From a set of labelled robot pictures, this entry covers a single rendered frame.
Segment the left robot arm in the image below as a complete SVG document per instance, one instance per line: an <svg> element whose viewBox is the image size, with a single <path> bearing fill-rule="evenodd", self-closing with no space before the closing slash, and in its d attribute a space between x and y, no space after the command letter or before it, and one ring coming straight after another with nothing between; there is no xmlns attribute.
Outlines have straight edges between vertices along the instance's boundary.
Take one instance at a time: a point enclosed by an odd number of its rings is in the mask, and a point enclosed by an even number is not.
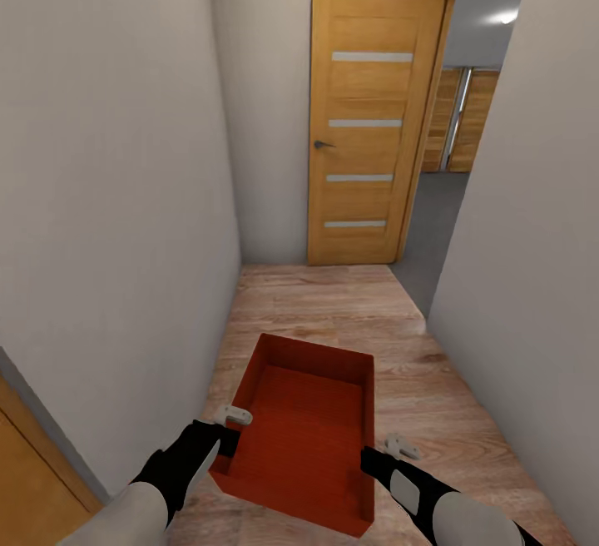
<svg viewBox="0 0 599 546"><path fill-rule="evenodd" d="M156 450L138 474L101 511L54 546L157 546L162 534L205 477L217 455L234 457L252 414L220 404L213 422L193 419L165 452Z"/></svg>

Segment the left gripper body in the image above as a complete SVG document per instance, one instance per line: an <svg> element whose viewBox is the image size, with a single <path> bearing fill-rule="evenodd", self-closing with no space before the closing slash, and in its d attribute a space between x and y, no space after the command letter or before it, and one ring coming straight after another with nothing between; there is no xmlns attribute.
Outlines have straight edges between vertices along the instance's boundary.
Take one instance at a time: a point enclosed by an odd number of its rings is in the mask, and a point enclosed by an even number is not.
<svg viewBox="0 0 599 546"><path fill-rule="evenodd" d="M237 444L239 443L240 432L237 430L227 429L221 424L217 424L217 429L220 431L220 447L218 455L224 457L234 457Z"/></svg>

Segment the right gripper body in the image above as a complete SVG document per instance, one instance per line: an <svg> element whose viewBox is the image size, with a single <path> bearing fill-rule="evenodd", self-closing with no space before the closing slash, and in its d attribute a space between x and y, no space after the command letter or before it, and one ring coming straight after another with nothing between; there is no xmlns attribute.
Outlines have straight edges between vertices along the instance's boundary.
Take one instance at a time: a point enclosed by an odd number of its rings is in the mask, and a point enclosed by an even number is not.
<svg viewBox="0 0 599 546"><path fill-rule="evenodd" d="M382 454L382 452L378 452L378 450L369 446L364 446L361 455L360 468L368 475L375 477L390 492L384 482L384 470L389 463L399 460L389 454Z"/></svg>

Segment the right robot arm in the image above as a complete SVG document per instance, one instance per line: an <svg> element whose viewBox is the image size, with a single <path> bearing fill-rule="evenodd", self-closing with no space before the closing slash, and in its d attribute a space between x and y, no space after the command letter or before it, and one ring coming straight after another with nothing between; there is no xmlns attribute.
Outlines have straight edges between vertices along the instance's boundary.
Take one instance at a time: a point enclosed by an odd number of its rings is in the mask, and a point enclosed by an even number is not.
<svg viewBox="0 0 599 546"><path fill-rule="evenodd" d="M482 504L401 460L420 460L417 445L389 434L385 449L364 446L360 468L375 477L433 546L542 546L496 505Z"/></svg>

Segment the storage box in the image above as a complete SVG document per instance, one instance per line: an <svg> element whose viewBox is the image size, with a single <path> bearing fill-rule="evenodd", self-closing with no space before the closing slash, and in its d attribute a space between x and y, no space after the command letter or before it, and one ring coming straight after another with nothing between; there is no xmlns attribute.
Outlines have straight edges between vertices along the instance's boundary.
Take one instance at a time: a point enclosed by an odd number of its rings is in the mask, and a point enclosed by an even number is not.
<svg viewBox="0 0 599 546"><path fill-rule="evenodd" d="M374 523L374 357L262 333L232 401L252 414L234 457L208 469L219 489L361 539Z"/></svg>

